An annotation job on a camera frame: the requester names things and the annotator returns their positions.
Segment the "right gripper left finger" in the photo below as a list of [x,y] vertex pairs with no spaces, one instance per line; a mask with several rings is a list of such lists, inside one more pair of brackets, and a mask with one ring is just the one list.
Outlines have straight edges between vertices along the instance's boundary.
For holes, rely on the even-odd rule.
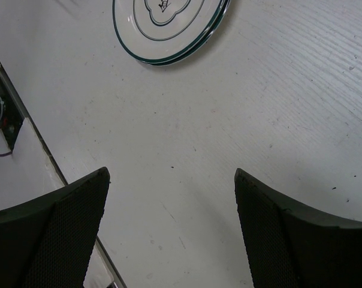
[[110,185],[102,167],[0,211],[0,287],[83,287]]

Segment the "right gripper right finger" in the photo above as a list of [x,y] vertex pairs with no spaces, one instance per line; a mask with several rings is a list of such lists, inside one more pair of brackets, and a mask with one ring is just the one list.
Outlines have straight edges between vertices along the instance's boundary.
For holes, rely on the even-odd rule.
[[237,169],[237,212],[255,287],[362,287],[362,222],[288,197]]

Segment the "white plate green rim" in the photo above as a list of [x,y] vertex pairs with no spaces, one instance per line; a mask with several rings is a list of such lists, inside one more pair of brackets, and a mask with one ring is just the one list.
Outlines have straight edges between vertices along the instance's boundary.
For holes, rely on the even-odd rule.
[[202,46],[204,46],[209,41],[210,37],[215,33],[218,26],[223,21],[226,13],[227,13],[227,11],[228,11],[228,9],[230,7],[230,4],[231,4],[230,0],[224,1],[224,6],[221,8],[220,12],[218,13],[216,18],[214,19],[213,23],[208,28],[207,32],[205,32],[204,35],[190,49],[188,49],[185,53],[182,53],[180,56],[176,56],[176,57],[174,57],[174,58],[172,58],[170,60],[163,61],[163,62],[149,63],[149,62],[144,62],[143,61],[143,63],[145,63],[147,65],[155,66],[155,67],[163,67],[163,66],[168,66],[168,65],[178,63],[178,62],[190,57],[194,53],[196,53],[198,50],[201,49]]

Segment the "white plate dark rim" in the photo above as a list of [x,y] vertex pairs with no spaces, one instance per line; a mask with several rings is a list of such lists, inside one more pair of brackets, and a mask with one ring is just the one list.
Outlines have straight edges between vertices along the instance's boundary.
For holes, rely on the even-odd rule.
[[134,59],[160,65],[187,54],[213,32],[230,1],[113,1],[113,27]]

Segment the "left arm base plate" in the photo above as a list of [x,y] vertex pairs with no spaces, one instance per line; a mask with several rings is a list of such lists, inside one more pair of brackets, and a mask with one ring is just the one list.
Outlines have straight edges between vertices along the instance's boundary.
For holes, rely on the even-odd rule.
[[23,124],[24,117],[14,99],[0,77],[0,132],[10,149],[14,146]]

